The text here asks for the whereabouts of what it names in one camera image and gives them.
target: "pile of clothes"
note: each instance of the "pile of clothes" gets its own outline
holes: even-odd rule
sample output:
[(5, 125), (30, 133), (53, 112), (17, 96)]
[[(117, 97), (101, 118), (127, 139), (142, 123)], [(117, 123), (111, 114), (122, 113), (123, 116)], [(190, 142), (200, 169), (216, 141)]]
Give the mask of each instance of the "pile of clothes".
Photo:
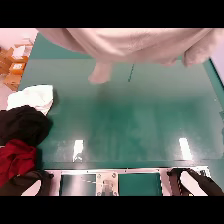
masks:
[(36, 147), (52, 127), (46, 117), (52, 103), (50, 85), (9, 95), (7, 109), (0, 111), (0, 195), (13, 178), (36, 170)]

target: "green table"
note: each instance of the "green table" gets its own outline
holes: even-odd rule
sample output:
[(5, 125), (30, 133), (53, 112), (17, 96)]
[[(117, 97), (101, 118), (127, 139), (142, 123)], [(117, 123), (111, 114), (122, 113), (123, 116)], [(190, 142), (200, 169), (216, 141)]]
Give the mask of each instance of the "green table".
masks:
[[(95, 60), (38, 34), (20, 90), (54, 86), (49, 136), (39, 145), (43, 169), (144, 168), (208, 165), (224, 189), (223, 86), (211, 63), (185, 68), (116, 64), (112, 80), (89, 83)], [(75, 140), (82, 160), (72, 162)], [(184, 160), (180, 139), (192, 160)]]

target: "folded cloth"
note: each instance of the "folded cloth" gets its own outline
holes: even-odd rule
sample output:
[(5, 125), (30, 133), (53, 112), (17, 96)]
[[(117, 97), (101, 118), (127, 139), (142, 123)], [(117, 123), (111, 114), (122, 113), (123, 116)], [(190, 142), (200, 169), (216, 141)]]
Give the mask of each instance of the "folded cloth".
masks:
[(28, 105), (0, 111), (0, 145), (20, 139), (37, 146), (48, 135), (52, 122), (40, 111)]
[(0, 148), (0, 186), (16, 175), (23, 175), (36, 167), (36, 148), (13, 139)]
[(8, 107), (12, 108), (29, 105), (37, 111), (47, 115), (53, 103), (53, 86), (38, 85), (25, 88), (23, 91), (12, 93), (8, 96)]
[(97, 59), (89, 80), (109, 81), (111, 63), (203, 63), (224, 41), (224, 28), (37, 28), (51, 42)]

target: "metal bracket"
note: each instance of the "metal bracket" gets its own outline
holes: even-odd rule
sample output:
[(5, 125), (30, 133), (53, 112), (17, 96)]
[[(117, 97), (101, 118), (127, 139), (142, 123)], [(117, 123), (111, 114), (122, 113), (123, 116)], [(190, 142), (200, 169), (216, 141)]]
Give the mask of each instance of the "metal bracket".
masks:
[(118, 173), (96, 174), (96, 196), (118, 196)]

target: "table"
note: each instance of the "table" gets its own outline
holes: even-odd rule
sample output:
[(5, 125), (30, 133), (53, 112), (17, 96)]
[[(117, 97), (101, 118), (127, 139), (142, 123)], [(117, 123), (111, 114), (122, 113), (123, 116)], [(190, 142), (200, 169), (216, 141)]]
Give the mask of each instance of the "table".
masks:
[[(54, 125), (39, 145), (42, 169), (208, 165), (224, 189), (223, 86), (210, 60), (185, 68), (116, 64), (112, 80), (89, 83), (95, 60), (38, 34), (19, 90), (54, 86)], [(76, 140), (84, 140), (72, 161)]]

